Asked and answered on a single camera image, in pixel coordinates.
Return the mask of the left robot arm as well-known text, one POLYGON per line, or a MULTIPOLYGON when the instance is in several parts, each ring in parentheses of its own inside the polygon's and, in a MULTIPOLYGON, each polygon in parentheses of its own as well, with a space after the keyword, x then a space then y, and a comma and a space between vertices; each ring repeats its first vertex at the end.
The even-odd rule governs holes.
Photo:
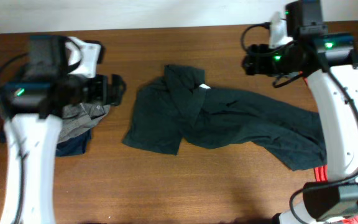
POLYGON ((58 156, 84 153, 92 129, 119 106, 121 76, 99 75, 104 46, 95 40, 33 35, 27 59, 0 85, 8 167, 1 223, 54 223, 58 156))

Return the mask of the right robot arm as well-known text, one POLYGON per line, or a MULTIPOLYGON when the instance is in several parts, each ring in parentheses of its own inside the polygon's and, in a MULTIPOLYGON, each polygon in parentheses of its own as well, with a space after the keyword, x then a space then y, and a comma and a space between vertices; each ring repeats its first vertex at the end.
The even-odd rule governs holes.
POLYGON ((307 80, 318 106, 326 145, 328 179, 298 191, 302 201, 274 223, 335 223, 358 216, 358 53, 354 37, 331 34, 319 1, 295 1, 276 13, 268 45, 245 47, 248 75, 274 77, 280 88, 307 80))

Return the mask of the dark green Nike t-shirt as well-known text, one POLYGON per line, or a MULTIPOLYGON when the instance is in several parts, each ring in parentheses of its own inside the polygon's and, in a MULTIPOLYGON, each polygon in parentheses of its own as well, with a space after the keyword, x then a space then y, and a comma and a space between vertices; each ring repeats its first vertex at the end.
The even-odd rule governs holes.
POLYGON ((318 113, 251 91, 208 87, 204 70, 166 65, 162 77, 138 91, 123 143, 175 155, 182 140, 206 149, 252 142, 291 170, 327 163, 318 113))

